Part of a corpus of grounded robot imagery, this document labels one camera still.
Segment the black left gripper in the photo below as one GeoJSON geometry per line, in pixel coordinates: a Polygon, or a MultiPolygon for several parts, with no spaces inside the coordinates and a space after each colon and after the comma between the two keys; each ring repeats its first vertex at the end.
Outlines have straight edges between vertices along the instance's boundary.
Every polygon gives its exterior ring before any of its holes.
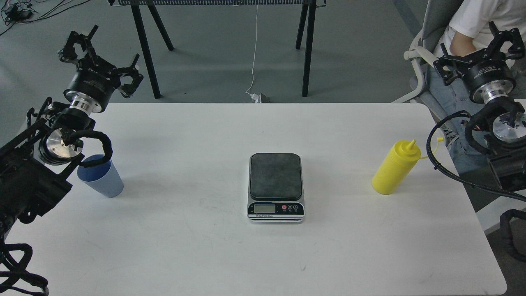
{"type": "Polygon", "coordinates": [[[77,65],[76,73],[64,90],[64,97],[73,101],[74,95],[83,94],[92,98],[95,108],[94,113],[105,111],[112,93],[117,89],[121,96],[129,99],[134,95],[143,80],[143,75],[137,69],[139,53],[135,54],[129,66],[116,68],[110,62],[102,58],[97,59],[97,54],[91,43],[91,39],[97,32],[99,26],[94,25],[88,35],[71,31],[62,49],[58,51],[59,60],[77,65]],[[87,57],[79,59],[74,45],[78,44],[87,57]],[[120,79],[130,78],[129,83],[120,85],[120,79]]]}

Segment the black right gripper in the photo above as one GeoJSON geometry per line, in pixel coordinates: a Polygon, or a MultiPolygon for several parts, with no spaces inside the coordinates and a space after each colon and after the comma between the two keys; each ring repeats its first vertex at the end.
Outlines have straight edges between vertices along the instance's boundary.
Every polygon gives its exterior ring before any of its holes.
{"type": "Polygon", "coordinates": [[[470,65],[470,58],[448,54],[444,43],[440,44],[442,56],[433,62],[445,86],[452,84],[463,75],[463,83],[474,103],[488,103],[499,96],[507,96],[515,87],[515,79],[506,60],[520,60],[525,56],[525,45],[518,28],[498,30],[494,22],[489,22],[494,39],[485,49],[485,58],[470,65]],[[501,49],[505,42],[511,43],[507,52],[501,49]]]}

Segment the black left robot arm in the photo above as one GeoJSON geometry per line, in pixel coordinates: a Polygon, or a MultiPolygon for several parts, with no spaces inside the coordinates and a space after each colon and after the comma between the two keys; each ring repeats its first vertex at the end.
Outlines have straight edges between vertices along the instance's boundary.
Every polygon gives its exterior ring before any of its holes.
{"type": "Polygon", "coordinates": [[[75,75],[64,90],[67,103],[45,99],[36,112],[26,114],[27,127],[1,147],[1,292],[19,291],[47,296],[48,281],[27,271],[32,247],[25,243],[7,244],[15,222],[29,224],[53,209],[72,189],[68,178],[77,170],[82,182],[106,197],[116,197],[124,189],[112,161],[110,138],[95,130],[94,113],[106,110],[115,90],[129,98],[143,75],[136,68],[136,54],[130,66],[118,68],[96,54],[88,35],[71,32],[58,52],[61,62],[76,66],[75,75]]]}

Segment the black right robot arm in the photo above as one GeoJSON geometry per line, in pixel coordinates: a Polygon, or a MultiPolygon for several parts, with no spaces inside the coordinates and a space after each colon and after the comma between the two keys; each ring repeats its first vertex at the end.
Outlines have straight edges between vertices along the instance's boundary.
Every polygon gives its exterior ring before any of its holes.
{"type": "Polygon", "coordinates": [[[440,74],[444,84],[462,79],[474,103],[484,107],[476,114],[460,111],[446,116],[431,130],[426,141],[426,152],[434,168],[445,176],[472,187],[525,201],[518,190],[525,189],[525,109],[511,99],[515,87],[506,60],[521,59],[525,55],[524,42],[517,28],[500,31],[490,22],[494,39],[486,49],[467,56],[451,56],[441,45],[443,56],[429,54],[424,59],[440,74]],[[487,157],[497,187],[468,182],[456,176],[434,157],[431,136],[447,121],[466,117],[465,139],[479,153],[487,157]]]}

